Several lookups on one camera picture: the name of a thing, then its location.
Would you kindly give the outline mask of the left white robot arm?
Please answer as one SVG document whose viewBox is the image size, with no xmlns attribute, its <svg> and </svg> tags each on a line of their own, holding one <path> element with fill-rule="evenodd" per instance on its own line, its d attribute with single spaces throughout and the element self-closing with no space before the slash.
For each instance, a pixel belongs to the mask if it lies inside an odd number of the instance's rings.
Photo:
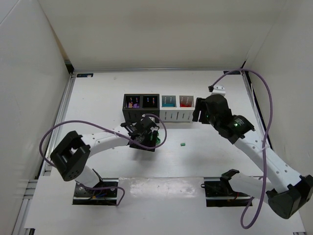
<svg viewBox="0 0 313 235">
<path fill-rule="evenodd" d="M 100 152 L 120 146 L 152 150 L 156 145 L 157 124 L 149 117 L 137 123 L 125 122 L 116 128 L 98 133 L 79 135 L 71 131 L 65 135 L 50 158 L 64 181 L 76 181 L 87 188 L 99 188 L 101 177 L 86 163 Z"/>
</svg>

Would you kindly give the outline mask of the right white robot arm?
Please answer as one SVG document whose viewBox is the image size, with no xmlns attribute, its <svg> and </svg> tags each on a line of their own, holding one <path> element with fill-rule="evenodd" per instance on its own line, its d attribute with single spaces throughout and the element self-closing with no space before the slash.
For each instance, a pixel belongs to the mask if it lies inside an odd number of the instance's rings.
<svg viewBox="0 0 313 235">
<path fill-rule="evenodd" d="M 266 147 L 266 142 L 244 116 L 232 114 L 223 95 L 197 98 L 193 121 L 210 124 L 221 137 L 244 152 L 265 174 L 265 182 L 262 183 L 231 169 L 220 177 L 224 190 L 258 198 L 283 219 L 289 219 L 309 202 L 313 195 L 312 175 L 302 176 L 271 148 Z"/>
</svg>

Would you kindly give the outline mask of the square green lego brick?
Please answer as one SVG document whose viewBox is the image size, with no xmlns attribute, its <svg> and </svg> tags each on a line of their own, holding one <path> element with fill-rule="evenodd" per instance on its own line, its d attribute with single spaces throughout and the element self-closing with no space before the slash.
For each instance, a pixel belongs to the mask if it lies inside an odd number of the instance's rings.
<svg viewBox="0 0 313 235">
<path fill-rule="evenodd" d="M 161 139 L 159 138 L 159 133 L 157 134 L 157 138 L 156 138 L 156 145 L 161 144 Z"/>
</svg>

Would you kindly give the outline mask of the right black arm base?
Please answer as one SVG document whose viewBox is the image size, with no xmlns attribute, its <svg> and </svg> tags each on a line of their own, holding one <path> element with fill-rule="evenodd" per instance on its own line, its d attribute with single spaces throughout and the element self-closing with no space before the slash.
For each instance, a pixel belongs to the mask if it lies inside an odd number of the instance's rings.
<svg viewBox="0 0 313 235">
<path fill-rule="evenodd" d="M 207 207 L 245 207 L 251 199 L 247 194 L 228 189 L 219 178 L 204 178 L 201 188 L 204 189 Z"/>
</svg>

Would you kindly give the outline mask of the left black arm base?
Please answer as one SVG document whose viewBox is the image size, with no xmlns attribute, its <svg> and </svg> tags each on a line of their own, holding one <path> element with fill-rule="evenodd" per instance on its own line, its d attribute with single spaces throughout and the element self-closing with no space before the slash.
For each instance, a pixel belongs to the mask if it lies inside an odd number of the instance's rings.
<svg viewBox="0 0 313 235">
<path fill-rule="evenodd" d="M 109 187 L 106 190 L 89 190 L 80 184 L 75 185 L 73 193 L 73 205 L 89 206 L 115 206 L 117 204 L 118 179 L 102 179 L 103 183 L 99 186 Z"/>
</svg>

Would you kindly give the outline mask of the teal lego brick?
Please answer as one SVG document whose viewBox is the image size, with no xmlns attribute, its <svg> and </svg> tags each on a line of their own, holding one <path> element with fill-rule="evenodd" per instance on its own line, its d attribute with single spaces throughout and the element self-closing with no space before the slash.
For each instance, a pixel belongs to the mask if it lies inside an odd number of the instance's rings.
<svg viewBox="0 0 313 235">
<path fill-rule="evenodd" d="M 166 103 L 162 105 L 163 108 L 172 108 L 172 107 L 176 107 L 175 104 L 173 103 Z"/>
</svg>

